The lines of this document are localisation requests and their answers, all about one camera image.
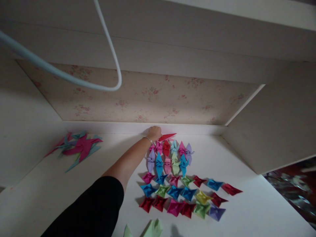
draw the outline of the wire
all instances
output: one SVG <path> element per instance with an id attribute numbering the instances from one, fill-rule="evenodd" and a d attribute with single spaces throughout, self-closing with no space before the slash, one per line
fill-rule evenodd
<path id="1" fill-rule="evenodd" d="M 27 59 L 28 61 L 30 61 L 34 65 L 38 66 L 39 68 L 42 68 L 42 69 L 58 76 L 59 78 L 66 80 L 66 81 L 69 81 L 69 82 L 74 83 L 74 84 L 79 85 L 79 86 L 95 89 L 95 90 L 108 91 L 108 92 L 116 91 L 122 85 L 122 74 L 121 74 L 121 70 L 119 67 L 118 58 L 116 56 L 115 49 L 114 49 L 110 34 L 108 32 L 108 28 L 106 27 L 106 24 L 105 24 L 103 15 L 102 15 L 102 11 L 100 9 L 99 2 L 98 2 L 98 0 L 93 0 L 93 1 L 94 1 L 96 11 L 98 12 L 101 24 L 103 26 L 105 35 L 108 39 L 108 42 L 109 42 L 109 45 L 111 48 L 111 52 L 113 54 L 113 58 L 115 61 L 115 65 L 116 65 L 116 69 L 117 69 L 117 73 L 118 73 L 118 83 L 115 87 L 105 87 L 105 86 L 97 85 L 97 84 L 90 83 L 90 82 L 78 79 L 76 77 L 73 77 L 73 76 L 69 75 L 68 73 L 65 73 L 65 72 L 55 68 L 51 64 L 47 63 L 46 61 L 44 61 L 43 59 L 41 59 L 40 57 L 38 57 L 37 55 L 35 55 L 31 51 L 29 51 L 27 48 L 25 48 L 24 46 L 19 44 L 17 41 L 15 41 L 11 37 L 9 37 L 5 33 L 3 33 L 1 30 L 0 30 L 0 42 L 4 43 L 10 50 L 12 50 L 16 54 L 20 55 L 21 57 Z"/>

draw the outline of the pink rose pattern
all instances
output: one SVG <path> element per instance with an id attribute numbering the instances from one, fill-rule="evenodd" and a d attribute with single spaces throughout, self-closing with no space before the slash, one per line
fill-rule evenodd
<path id="1" fill-rule="evenodd" d="M 116 92 L 80 87 L 18 60 L 63 120 L 225 124 L 257 85 L 122 71 Z M 115 86 L 116 70 L 54 64 L 75 77 Z"/>

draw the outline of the hand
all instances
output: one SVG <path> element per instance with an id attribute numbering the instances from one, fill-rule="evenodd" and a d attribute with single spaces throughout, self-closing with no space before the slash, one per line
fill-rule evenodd
<path id="1" fill-rule="evenodd" d="M 149 128 L 147 137 L 152 140 L 152 142 L 157 141 L 161 136 L 161 127 L 153 126 Z"/>

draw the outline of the bracelet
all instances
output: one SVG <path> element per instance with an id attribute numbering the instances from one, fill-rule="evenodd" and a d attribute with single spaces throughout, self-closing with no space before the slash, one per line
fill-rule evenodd
<path id="1" fill-rule="evenodd" d="M 143 138 L 147 138 L 150 141 L 151 145 L 152 145 L 152 140 L 150 140 L 148 137 L 143 137 Z"/>

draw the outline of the black sleeve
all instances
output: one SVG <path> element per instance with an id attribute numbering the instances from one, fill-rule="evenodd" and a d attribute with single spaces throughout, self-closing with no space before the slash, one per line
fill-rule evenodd
<path id="1" fill-rule="evenodd" d="M 112 236 L 124 189 L 113 177 L 101 177 L 42 234 L 48 236 Z"/>

